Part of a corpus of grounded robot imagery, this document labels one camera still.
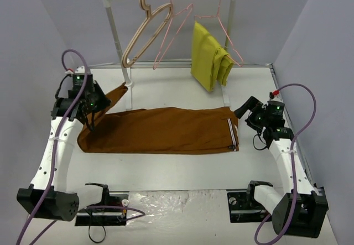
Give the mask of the brown trousers with striped waistband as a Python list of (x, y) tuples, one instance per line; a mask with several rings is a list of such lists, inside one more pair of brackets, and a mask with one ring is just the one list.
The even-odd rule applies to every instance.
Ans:
[(239, 150), (238, 119), (229, 107), (177, 107), (89, 115), (77, 143), (85, 153), (217, 154)]

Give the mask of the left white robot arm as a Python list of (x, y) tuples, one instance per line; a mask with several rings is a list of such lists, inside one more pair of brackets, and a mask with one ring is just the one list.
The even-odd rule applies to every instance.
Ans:
[(30, 218), (71, 221), (83, 208), (93, 205), (99, 211), (110, 207), (111, 196), (103, 184), (87, 183), (67, 190), (67, 174), (77, 138), (85, 125), (91, 125), (89, 114), (97, 115), (110, 105), (99, 84), (89, 79), (84, 92), (70, 113), (83, 80), (74, 77), (68, 98), (57, 98), (51, 112), (50, 134), (39, 168), (30, 185), (20, 188), (17, 201)]

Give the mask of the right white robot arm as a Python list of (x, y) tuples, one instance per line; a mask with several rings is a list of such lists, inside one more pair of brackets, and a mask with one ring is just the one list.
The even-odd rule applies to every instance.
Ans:
[(308, 179), (295, 148), (294, 133), (285, 125), (284, 109), (284, 103), (278, 100), (262, 103), (251, 96), (234, 111), (237, 118), (249, 112), (245, 122), (264, 140), (279, 170), (284, 191), (279, 194), (271, 183), (251, 181), (245, 200), (249, 207), (263, 207), (267, 211), (276, 234), (318, 238), (328, 203)]

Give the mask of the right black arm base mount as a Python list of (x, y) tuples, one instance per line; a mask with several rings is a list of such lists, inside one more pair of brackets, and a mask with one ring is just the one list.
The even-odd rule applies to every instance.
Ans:
[(261, 204), (248, 200), (246, 189), (226, 193), (231, 223), (261, 223), (269, 214)]

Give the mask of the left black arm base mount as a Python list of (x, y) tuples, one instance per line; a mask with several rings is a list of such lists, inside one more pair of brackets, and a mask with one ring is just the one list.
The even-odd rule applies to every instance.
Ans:
[[(127, 224), (127, 210), (116, 207), (127, 207), (129, 205), (128, 192), (110, 192), (107, 185), (94, 184), (103, 188), (102, 200), (91, 206), (100, 208), (83, 208), (77, 213), (75, 226), (88, 227), (88, 238), (94, 244), (100, 244), (106, 239), (106, 227), (125, 226)], [(101, 238), (93, 238), (91, 232), (94, 227), (103, 231)]]

